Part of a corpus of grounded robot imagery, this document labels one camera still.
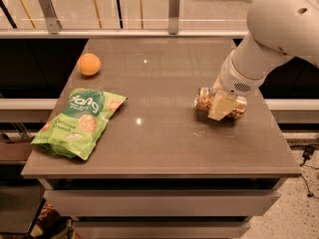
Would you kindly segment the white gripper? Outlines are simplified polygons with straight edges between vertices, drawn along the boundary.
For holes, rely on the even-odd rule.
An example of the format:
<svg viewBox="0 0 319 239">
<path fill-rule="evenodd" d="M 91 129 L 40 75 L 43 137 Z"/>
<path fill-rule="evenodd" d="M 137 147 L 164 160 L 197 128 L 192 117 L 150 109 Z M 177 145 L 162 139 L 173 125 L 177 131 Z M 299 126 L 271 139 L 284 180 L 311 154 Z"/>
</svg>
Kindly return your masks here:
<svg viewBox="0 0 319 239">
<path fill-rule="evenodd" d="M 237 96 L 248 96 L 259 88 L 265 80 L 265 78 L 249 79 L 241 74 L 233 64 L 233 54 L 234 52 L 231 52 L 223 62 L 219 77 L 216 78 L 212 86 L 213 94 L 208 117 L 213 120 L 224 119 L 236 108 Z"/>
</svg>

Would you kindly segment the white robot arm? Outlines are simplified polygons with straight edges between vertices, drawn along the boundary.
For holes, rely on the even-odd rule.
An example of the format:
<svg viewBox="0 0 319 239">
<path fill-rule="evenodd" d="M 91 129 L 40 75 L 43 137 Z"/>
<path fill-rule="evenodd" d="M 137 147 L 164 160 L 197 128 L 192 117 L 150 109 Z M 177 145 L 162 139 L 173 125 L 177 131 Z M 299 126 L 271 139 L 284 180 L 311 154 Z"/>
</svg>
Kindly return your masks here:
<svg viewBox="0 0 319 239">
<path fill-rule="evenodd" d="M 225 118 L 237 98 L 255 91 L 292 58 L 319 65 L 319 0 L 254 0 L 246 23 L 247 35 L 228 55 L 212 87 L 211 119 Z"/>
</svg>

